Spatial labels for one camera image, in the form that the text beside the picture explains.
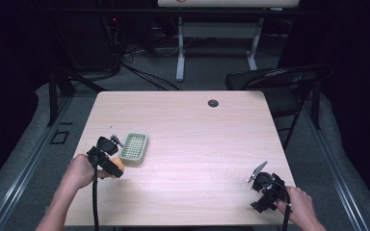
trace desk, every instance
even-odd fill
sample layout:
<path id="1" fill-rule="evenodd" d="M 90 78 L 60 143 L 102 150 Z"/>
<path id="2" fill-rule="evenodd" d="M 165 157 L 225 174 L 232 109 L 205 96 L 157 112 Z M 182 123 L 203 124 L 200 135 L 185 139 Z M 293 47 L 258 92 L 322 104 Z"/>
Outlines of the desk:
<path id="1" fill-rule="evenodd" d="M 166 8 L 296 8 L 299 0 L 158 0 L 159 7 Z M 256 23 L 195 23 L 178 19 L 178 65 L 176 81 L 184 80 L 184 38 L 238 38 L 252 39 L 251 50 L 247 51 L 249 68 L 257 69 L 254 55 L 260 39 L 263 19 Z"/>
<path id="2" fill-rule="evenodd" d="M 219 106 L 210 107 L 211 99 Z M 264 161 L 263 171 L 295 185 L 261 92 L 102 92 L 75 155 L 100 136 L 124 142 L 130 132 L 148 135 L 145 159 L 120 179 L 98 181 L 100 225 L 282 224 L 280 212 L 250 206 L 262 193 L 247 179 Z M 91 185 L 76 195 L 66 225 L 93 225 Z"/>

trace person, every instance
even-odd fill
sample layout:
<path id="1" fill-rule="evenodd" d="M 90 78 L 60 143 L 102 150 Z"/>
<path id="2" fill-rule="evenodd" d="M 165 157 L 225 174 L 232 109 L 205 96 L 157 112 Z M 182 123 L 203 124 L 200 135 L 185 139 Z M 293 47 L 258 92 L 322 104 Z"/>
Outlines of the person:
<path id="1" fill-rule="evenodd" d="M 303 231 L 324 231 L 326 228 L 315 216 L 315 210 L 311 196 L 307 195 L 300 188 L 287 186 L 286 190 L 290 195 L 291 211 L 289 220 L 295 223 Z M 284 214 L 287 203 L 277 200 L 277 208 Z"/>
<path id="2" fill-rule="evenodd" d="M 122 163 L 117 163 L 117 165 L 119 168 L 123 169 Z M 97 176 L 101 178 L 110 177 L 110 175 L 103 170 L 98 170 Z M 66 214 L 74 196 L 80 189 L 88 186 L 92 182 L 93 177 L 94 169 L 86 155 L 78 154 L 73 158 L 67 167 L 59 188 L 53 196 L 49 209 L 36 230 L 63 230 L 65 228 Z M 293 211 L 290 213 L 290 221 L 298 225 L 303 231 L 326 230 L 315 216 L 311 196 L 295 187 L 288 186 L 286 190 L 290 195 L 291 209 Z M 286 202 L 278 200 L 277 208 L 284 214 Z"/>

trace white table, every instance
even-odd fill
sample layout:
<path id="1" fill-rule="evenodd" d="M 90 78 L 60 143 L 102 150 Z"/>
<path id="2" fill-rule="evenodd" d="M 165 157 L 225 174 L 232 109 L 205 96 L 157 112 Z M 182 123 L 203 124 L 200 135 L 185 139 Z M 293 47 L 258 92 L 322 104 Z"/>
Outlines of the white table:
<path id="1" fill-rule="evenodd" d="M 263 171 L 295 185 L 261 92 L 102 92 L 75 154 L 100 136 L 124 142 L 130 132 L 148 135 L 145 160 L 120 179 L 99 180 L 100 225 L 282 224 L 279 211 L 259 214 L 250 205 L 262 193 L 247 179 L 264 161 Z M 76 195 L 66 225 L 93 225 L 91 185 Z"/>
<path id="2" fill-rule="evenodd" d="M 159 7 L 166 8 L 296 8 L 300 0 L 158 0 Z M 247 51 L 249 67 L 257 69 L 254 55 L 260 39 L 263 19 L 256 23 L 201 23 L 184 22 L 178 18 L 178 65 L 176 81 L 184 80 L 184 38 L 238 38 L 252 39 L 251 50 Z"/>

